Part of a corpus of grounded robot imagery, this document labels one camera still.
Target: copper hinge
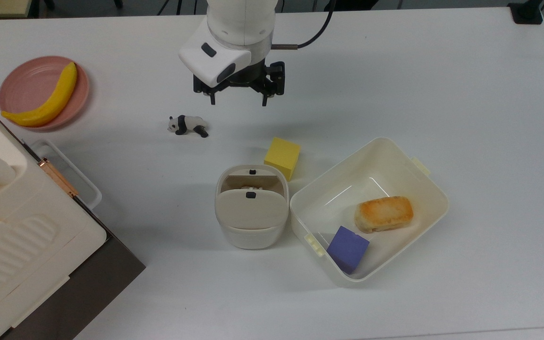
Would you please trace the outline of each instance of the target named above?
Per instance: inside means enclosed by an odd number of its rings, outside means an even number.
[[[75,189],[71,183],[69,183],[69,181],[62,176],[60,171],[58,171],[58,169],[54,167],[54,164],[50,163],[47,158],[44,158],[39,162],[39,168],[45,171],[45,174],[50,176],[54,183],[56,183],[71,198],[79,194],[77,189]]]

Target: black cable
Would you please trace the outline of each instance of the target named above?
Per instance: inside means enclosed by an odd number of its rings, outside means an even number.
[[[165,0],[165,3],[162,5],[160,11],[157,13],[157,15],[161,15],[162,11],[165,9],[165,6],[167,6],[167,3],[169,2],[169,0]]]
[[[324,30],[326,30],[326,27],[329,25],[329,22],[331,21],[331,17],[333,15],[333,11],[335,10],[335,3],[337,3],[337,0],[331,0],[331,6],[329,8],[329,14],[326,16],[326,20],[324,21],[324,25],[322,26],[322,28],[320,28],[320,31],[318,31],[318,33],[316,33],[315,36],[313,36],[311,39],[309,39],[308,41],[306,41],[305,43],[300,43],[300,45],[297,45],[297,48],[304,48],[308,45],[310,45],[311,43],[313,43],[316,39],[318,39],[318,37],[320,35],[322,35],[322,33],[324,32]]]
[[[175,9],[175,15],[179,15],[179,11],[182,9],[182,0],[178,1],[178,8]]]

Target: pink plate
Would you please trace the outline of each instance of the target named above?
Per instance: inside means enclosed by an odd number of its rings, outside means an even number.
[[[72,62],[69,58],[46,56],[16,67],[1,84],[0,109],[7,112],[33,110],[45,103],[56,88],[62,69]],[[27,127],[29,130],[42,131],[60,127],[77,116],[89,94],[89,79],[84,69],[77,63],[77,84],[62,112],[51,122],[41,127]]]

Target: container lid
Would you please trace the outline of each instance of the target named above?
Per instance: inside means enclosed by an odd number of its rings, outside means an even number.
[[[284,224],[289,215],[287,199],[263,189],[233,189],[215,198],[220,224],[240,230],[263,230]]]

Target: yellow cube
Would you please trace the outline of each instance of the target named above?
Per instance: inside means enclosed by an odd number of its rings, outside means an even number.
[[[290,181],[298,162],[300,148],[295,143],[274,137],[263,162],[280,170],[287,181]]]

